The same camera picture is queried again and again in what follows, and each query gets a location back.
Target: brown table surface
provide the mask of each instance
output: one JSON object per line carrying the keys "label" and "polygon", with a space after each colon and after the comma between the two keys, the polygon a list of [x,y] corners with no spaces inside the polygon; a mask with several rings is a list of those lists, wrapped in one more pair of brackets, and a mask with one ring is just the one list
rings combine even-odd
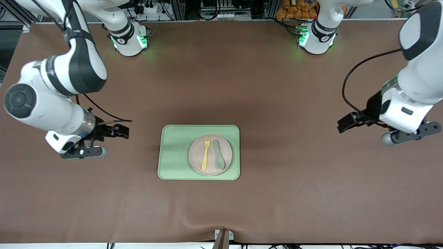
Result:
{"label": "brown table surface", "polygon": [[[90,25],[109,74],[90,96],[134,120],[131,138],[100,143],[104,158],[62,160],[45,131],[1,110],[0,242],[205,241],[219,228],[248,243],[443,242],[442,134],[386,147],[380,127],[336,128],[352,111],[345,75],[398,48],[402,23],[343,22],[318,56],[271,21],[162,23],[149,51],[130,58]],[[32,25],[1,96],[23,64],[66,51],[54,25]],[[405,65],[401,53],[366,63],[347,96],[364,108]],[[429,120],[442,122],[442,111]],[[238,126],[240,178],[159,179],[161,131],[173,124]]]}

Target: fork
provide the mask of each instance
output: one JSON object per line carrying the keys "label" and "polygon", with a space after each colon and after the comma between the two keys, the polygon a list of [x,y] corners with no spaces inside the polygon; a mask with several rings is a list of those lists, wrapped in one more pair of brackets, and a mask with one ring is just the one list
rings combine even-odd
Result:
{"label": "fork", "polygon": [[203,162],[202,162],[202,170],[206,170],[208,168],[208,149],[211,145],[211,137],[205,137],[205,153],[203,154]]}

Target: beige plate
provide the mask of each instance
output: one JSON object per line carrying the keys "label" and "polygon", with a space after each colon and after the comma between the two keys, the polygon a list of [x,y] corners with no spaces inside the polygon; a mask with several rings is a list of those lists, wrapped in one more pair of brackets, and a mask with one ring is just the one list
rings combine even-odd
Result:
{"label": "beige plate", "polygon": [[[202,170],[202,161],[203,154],[205,153],[205,137],[211,137],[211,145],[208,149],[208,167],[206,170]],[[214,140],[218,140],[218,144],[220,147],[220,153],[225,161],[225,167],[223,169],[219,169],[217,167],[217,161],[215,157],[215,148],[214,148]],[[208,134],[197,138],[191,145],[189,149],[189,161],[192,167],[202,175],[218,175],[225,171],[232,160],[232,148],[228,141],[219,135]]]}

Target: green led light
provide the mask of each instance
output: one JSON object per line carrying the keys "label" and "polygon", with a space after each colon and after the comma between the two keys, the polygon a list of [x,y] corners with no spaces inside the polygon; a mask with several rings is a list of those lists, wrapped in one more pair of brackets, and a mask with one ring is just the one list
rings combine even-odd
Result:
{"label": "green led light", "polygon": [[300,38],[300,46],[306,45],[306,41],[309,38],[309,32],[305,32],[305,34]]}
{"label": "green led light", "polygon": [[137,39],[138,39],[141,47],[146,47],[146,38],[137,36]]}
{"label": "green led light", "polygon": [[331,43],[329,44],[329,46],[332,46],[332,44],[334,44],[334,38],[335,38],[335,34],[334,34],[334,36],[332,36]]}
{"label": "green led light", "polygon": [[114,40],[114,38],[112,36],[111,36],[111,40],[114,43],[114,48],[117,49],[117,44],[115,44],[115,40]]}

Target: green placemat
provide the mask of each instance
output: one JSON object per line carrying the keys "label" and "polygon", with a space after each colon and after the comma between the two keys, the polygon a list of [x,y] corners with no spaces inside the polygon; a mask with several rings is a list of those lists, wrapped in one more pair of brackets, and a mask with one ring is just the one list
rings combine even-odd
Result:
{"label": "green placemat", "polygon": [[[219,175],[206,176],[196,172],[189,162],[192,142],[206,134],[217,134],[228,140],[232,162]],[[167,125],[162,131],[159,177],[163,180],[225,180],[240,176],[240,130],[235,125]]]}

